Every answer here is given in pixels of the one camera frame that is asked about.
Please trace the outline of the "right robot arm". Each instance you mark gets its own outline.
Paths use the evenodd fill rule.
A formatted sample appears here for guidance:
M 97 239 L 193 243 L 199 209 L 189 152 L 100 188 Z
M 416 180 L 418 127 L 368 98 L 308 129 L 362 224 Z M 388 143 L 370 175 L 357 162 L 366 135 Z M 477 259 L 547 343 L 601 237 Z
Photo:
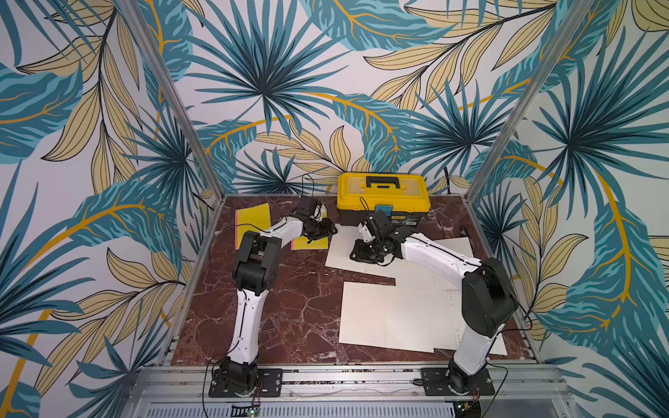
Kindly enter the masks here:
M 449 361 L 442 382 L 455 395 L 469 395 L 487 376 L 488 355 L 499 334 L 519 308 L 512 280 L 495 258 L 457 253 L 410 226 L 396 226 L 382 211 L 363 218 L 362 238 L 352 261 L 379 265 L 386 256 L 413 262 L 447 280 L 461 292 L 463 339 Z

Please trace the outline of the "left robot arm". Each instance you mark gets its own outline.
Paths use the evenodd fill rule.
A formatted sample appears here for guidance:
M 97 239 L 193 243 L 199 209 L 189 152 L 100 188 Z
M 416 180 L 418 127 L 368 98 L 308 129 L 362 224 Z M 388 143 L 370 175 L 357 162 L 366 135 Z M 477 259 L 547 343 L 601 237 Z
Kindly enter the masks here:
M 263 308 L 279 278 L 284 247 L 299 238 L 308 243 L 327 240 L 337 234 L 325 205 L 314 197 L 302 196 L 296 208 L 270 227 L 236 221 L 250 229 L 241 241 L 232 268 L 237 294 L 233 337 L 228 351 L 217 360 L 212 372 L 212 398 L 242 397 L 261 391 L 259 333 Z

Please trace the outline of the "yellow black toolbox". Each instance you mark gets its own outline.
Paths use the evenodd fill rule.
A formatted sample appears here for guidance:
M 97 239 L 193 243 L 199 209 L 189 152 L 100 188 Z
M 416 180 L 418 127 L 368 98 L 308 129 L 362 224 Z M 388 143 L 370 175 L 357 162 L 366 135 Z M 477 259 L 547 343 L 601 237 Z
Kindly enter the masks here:
M 420 175 L 346 172 L 338 178 L 337 209 L 342 226 L 357 226 L 376 211 L 394 224 L 417 226 L 431 202 Z

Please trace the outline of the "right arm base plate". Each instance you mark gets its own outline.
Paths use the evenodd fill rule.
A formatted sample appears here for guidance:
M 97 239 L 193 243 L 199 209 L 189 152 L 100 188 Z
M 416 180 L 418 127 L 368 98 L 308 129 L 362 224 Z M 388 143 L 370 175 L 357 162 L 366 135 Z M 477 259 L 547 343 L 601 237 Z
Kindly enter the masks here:
M 459 369 L 448 367 L 424 367 L 420 369 L 420 380 L 427 396 L 494 395 L 496 393 L 490 374 L 485 367 L 468 376 Z

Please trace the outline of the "aluminium front rail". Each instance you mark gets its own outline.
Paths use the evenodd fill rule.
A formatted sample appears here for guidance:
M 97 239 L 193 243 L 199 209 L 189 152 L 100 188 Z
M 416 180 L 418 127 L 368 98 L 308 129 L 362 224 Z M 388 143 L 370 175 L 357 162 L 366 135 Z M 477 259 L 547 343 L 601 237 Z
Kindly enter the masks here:
M 558 367 L 497 362 L 484 386 L 455 395 L 438 383 L 441 365 L 264 366 L 247 396 L 216 388 L 203 367 L 149 367 L 139 374 L 124 417 L 577 417 Z

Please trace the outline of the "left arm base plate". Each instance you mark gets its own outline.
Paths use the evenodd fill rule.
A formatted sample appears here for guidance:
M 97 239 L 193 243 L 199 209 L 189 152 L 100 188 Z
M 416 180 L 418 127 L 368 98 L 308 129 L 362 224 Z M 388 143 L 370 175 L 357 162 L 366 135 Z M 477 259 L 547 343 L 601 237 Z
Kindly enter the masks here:
M 242 398 L 252 395 L 277 398 L 282 390 L 282 369 L 233 370 L 219 367 L 212 372 L 207 395 L 211 398 Z

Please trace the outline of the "yellow cover notebook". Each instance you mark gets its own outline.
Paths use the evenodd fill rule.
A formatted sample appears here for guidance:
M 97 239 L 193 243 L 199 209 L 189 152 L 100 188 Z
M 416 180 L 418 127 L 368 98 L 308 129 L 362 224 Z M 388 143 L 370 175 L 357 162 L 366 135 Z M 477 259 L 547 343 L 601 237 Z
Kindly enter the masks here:
M 235 249 L 239 249 L 246 232 L 259 233 L 271 227 L 270 207 L 264 203 L 235 211 Z
M 331 236 L 332 222 L 328 220 L 327 208 L 320 207 L 318 215 L 311 217 L 303 225 L 304 234 L 291 243 L 291 249 L 297 250 L 322 250 L 329 248 L 329 237 Z

